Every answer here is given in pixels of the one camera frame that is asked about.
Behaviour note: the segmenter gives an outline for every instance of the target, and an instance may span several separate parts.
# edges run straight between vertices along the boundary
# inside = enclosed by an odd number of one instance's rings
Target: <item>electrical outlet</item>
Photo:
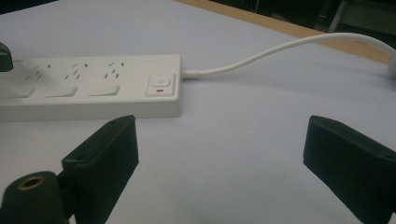
[[[180,72],[180,55],[15,60],[0,121],[178,117]]]

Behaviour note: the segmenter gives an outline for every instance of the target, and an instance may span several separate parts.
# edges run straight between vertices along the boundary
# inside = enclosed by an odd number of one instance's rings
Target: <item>power cord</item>
[[[214,76],[214,75],[217,75],[220,73],[225,73],[225,72],[237,69],[237,68],[245,66],[249,63],[253,63],[265,56],[271,55],[273,53],[277,53],[283,49],[290,49],[290,48],[297,47],[297,46],[300,46],[303,44],[319,42],[319,41],[326,41],[326,40],[354,40],[354,41],[360,41],[365,44],[369,44],[374,47],[377,47],[378,49],[383,50],[385,53],[387,53],[390,56],[388,70],[392,74],[396,74],[396,49],[393,49],[391,46],[387,45],[386,43],[384,43],[378,39],[372,38],[368,35],[337,33],[337,34],[314,35],[314,36],[309,36],[306,38],[301,38],[298,40],[290,41],[289,43],[285,43],[285,44],[276,46],[274,48],[265,50],[265,51],[258,53],[256,55],[253,55],[253,56],[251,56],[243,61],[240,61],[238,63],[233,63],[233,64],[230,64],[230,65],[227,65],[224,67],[220,67],[220,68],[204,70],[204,71],[184,70],[182,73],[182,77],[184,79],[188,79],[188,78]]]

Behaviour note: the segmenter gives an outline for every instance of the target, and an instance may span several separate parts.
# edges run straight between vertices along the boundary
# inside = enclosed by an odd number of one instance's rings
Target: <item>wooden strip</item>
[[[190,6],[199,7],[212,12],[216,12],[241,21],[247,21],[298,38],[307,37],[311,35],[324,34],[320,31],[305,28],[285,21],[279,21],[273,18],[269,18],[263,15],[245,11],[239,8],[224,6],[222,4],[211,2],[208,0],[176,0],[176,1]],[[377,49],[375,47],[369,46],[361,42],[336,40],[336,41],[321,42],[320,45],[332,49],[337,49],[346,53],[356,55],[358,57],[370,59],[380,63],[389,62],[388,54],[384,53],[380,49]]]

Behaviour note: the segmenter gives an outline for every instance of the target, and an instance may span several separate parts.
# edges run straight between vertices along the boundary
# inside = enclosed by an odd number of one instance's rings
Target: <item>power strip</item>
[[[178,117],[180,55],[35,58],[0,73],[0,121]]]

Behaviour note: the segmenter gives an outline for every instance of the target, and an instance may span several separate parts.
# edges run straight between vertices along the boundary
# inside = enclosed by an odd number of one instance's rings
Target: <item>tabletop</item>
[[[180,54],[186,69],[295,39],[172,0],[62,0],[0,15],[0,30],[14,59]],[[136,120],[140,163],[107,223],[359,223],[303,165],[308,120],[339,120],[394,149],[395,95],[385,64],[316,44],[185,80],[179,118]],[[0,191],[59,174],[107,121],[0,123]]]

